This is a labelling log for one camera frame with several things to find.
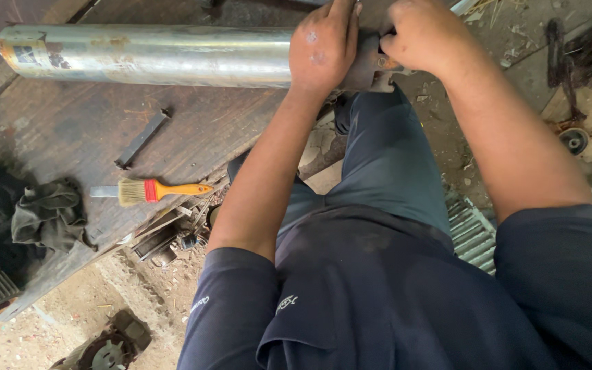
brush bristles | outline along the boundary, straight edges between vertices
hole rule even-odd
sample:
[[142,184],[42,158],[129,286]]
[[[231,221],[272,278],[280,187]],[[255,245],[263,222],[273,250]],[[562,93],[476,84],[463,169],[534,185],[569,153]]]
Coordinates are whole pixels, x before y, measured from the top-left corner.
[[145,203],[144,180],[121,178],[118,181],[118,202],[123,207]]

forearm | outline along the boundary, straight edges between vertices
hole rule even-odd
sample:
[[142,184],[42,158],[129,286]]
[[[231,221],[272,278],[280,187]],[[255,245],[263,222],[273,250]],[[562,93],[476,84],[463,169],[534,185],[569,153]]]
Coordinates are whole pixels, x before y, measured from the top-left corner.
[[321,94],[291,89],[252,148],[217,217],[209,250],[235,247],[275,260],[275,239]]
[[441,77],[503,221],[527,208],[592,204],[576,160],[479,46]]

hand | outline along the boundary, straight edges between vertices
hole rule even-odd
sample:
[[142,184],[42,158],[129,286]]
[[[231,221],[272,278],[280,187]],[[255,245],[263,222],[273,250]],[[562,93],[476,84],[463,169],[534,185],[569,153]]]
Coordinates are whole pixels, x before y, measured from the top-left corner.
[[291,89],[325,99],[349,71],[358,43],[362,4],[333,0],[310,13],[289,46]]
[[381,38],[381,49],[410,69],[444,80],[459,63],[483,53],[456,14],[438,0],[399,0],[387,12],[397,34]]

wooden workbench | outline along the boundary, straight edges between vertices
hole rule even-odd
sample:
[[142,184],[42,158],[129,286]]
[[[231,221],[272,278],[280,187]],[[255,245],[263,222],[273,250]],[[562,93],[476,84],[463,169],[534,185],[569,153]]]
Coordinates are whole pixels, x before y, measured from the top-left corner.
[[[194,0],[4,0],[0,30],[10,22],[84,24],[202,24],[296,26],[311,8],[288,0],[219,0],[203,11]],[[362,26],[378,27],[391,0],[365,4]],[[84,6],[95,4],[85,15]],[[148,120],[169,107],[172,119],[124,173],[164,184],[198,182],[257,139],[285,90],[144,86],[27,80],[0,57],[0,164],[13,175],[45,183],[70,177],[82,187],[89,240],[56,255],[0,318],[7,319],[109,250],[178,198],[122,208],[115,198],[90,198],[91,186],[114,185],[123,174],[113,161]]]

shirt logo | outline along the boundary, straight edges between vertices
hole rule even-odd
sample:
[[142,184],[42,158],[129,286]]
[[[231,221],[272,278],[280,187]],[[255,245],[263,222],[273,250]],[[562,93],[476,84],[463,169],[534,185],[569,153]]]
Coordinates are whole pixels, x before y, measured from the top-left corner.
[[209,296],[200,299],[198,303],[194,304],[193,307],[191,307],[191,313],[193,313],[194,309],[198,308],[200,305],[206,304],[207,302],[209,302]]
[[279,310],[284,309],[285,307],[289,306],[290,304],[296,303],[296,299],[298,299],[298,296],[294,297],[293,294],[291,296],[283,299],[282,302],[280,302],[280,304],[277,305],[277,309],[275,310],[275,314],[277,315]]

